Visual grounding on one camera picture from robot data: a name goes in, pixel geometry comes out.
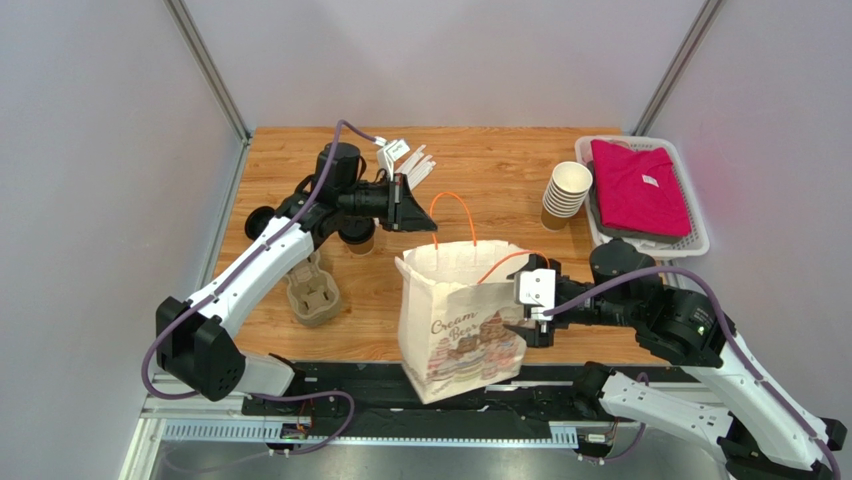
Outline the black plastic cup lid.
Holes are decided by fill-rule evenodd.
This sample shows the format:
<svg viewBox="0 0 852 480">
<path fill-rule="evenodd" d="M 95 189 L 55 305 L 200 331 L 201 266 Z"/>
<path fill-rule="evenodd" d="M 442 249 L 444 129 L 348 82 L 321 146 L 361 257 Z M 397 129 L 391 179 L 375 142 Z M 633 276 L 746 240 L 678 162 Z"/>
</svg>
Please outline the black plastic cup lid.
<svg viewBox="0 0 852 480">
<path fill-rule="evenodd" d="M 337 234 L 348 245 L 362 245 L 373 239 L 375 230 L 376 225 L 372 218 L 345 217 Z"/>
</svg>

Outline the white paper takeout bag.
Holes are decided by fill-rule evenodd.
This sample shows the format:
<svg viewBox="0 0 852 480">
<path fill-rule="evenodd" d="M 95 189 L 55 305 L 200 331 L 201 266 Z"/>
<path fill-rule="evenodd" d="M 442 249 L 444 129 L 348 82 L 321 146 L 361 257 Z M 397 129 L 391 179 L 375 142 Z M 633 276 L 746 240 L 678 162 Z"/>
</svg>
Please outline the white paper takeout bag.
<svg viewBox="0 0 852 480">
<path fill-rule="evenodd" d="M 541 252 L 501 240 L 432 240 L 395 260 L 402 278 L 398 346 L 419 400 L 432 404 L 511 379 L 527 344 L 510 274 Z"/>
</svg>

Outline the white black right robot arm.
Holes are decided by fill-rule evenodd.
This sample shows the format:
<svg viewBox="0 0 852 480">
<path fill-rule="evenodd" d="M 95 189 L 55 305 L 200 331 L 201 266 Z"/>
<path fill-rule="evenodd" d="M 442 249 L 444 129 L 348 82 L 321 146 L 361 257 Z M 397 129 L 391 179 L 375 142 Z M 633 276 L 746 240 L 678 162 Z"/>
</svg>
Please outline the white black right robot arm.
<svg viewBox="0 0 852 480">
<path fill-rule="evenodd" d="M 638 421 L 694 444 L 736 479 L 837 479 L 847 428 L 808 412 L 762 367 L 702 280 L 693 289 L 664 282 L 665 270 L 614 239 L 590 254 L 593 279 L 577 282 L 560 264 L 532 254 L 511 276 L 515 300 L 535 323 L 534 348 L 574 324 L 627 327 L 639 346 L 709 389 L 718 407 L 656 390 L 614 368 L 588 362 L 570 403 L 589 419 Z"/>
</svg>

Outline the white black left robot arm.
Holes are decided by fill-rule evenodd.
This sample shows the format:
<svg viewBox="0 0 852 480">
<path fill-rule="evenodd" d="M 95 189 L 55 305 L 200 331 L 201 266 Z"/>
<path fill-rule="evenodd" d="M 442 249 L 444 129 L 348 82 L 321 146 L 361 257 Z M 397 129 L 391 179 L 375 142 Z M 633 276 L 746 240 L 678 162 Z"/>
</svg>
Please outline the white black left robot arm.
<svg viewBox="0 0 852 480">
<path fill-rule="evenodd" d="M 246 224 L 252 244 L 226 270 L 186 300 L 166 298 L 155 314 L 156 338 L 143 363 L 189 387 L 188 397 L 219 401 L 232 393 L 281 397 L 296 377 L 272 355 L 242 352 L 235 337 L 258 303 L 325 241 L 355 220 L 389 232 L 434 232 L 408 178 L 385 173 L 361 179 L 360 150 L 329 143 L 314 174 L 279 207 Z"/>
</svg>

